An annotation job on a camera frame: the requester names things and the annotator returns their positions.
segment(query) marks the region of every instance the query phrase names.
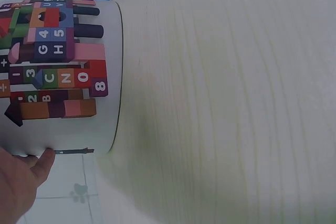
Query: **pink block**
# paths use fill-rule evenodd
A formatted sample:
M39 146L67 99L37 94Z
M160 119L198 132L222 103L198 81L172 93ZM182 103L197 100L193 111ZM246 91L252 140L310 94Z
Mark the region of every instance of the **pink block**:
M94 0L72 0L75 5L96 5Z
M31 44L35 42L36 28L30 28L28 34L23 40L24 44Z
M80 100L66 100L65 106L65 118L78 118L81 116L80 112Z
M105 60L104 44L75 43L73 61Z
M41 2L34 3L34 8L40 8L40 7L41 7Z
M20 43L16 43L8 54L8 61L11 64L15 64L19 60L19 50L20 50Z

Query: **number 4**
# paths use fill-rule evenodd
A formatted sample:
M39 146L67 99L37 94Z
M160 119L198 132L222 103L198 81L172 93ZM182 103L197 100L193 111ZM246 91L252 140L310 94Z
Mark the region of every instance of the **number 4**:
M38 33L43 39L47 38L49 32L47 30L44 30L44 31L40 31Z

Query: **red block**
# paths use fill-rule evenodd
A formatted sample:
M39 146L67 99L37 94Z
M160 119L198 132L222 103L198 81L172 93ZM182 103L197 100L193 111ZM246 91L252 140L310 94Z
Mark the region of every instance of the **red block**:
M11 92L10 93L10 101L18 101L18 102L25 102L25 94L24 92Z
M44 27L59 26L59 8L47 8L44 18Z
M74 69L75 89L88 89L91 87L91 76L89 69Z
M84 64L84 68L90 69L91 78L107 78L106 61L89 60Z

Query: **purple block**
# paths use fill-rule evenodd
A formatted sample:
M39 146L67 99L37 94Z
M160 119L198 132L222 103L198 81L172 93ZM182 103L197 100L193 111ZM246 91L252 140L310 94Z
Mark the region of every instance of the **purple block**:
M23 67L9 68L9 82L11 85L24 84L23 79Z
M65 116L64 102L48 102L49 118L63 118Z
M106 78L91 78L90 97L106 97L109 94L109 88Z

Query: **tabletop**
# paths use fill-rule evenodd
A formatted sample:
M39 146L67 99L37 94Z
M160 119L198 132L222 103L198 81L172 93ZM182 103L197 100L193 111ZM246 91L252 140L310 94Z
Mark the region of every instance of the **tabletop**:
M335 223L335 0L114 0L106 223Z

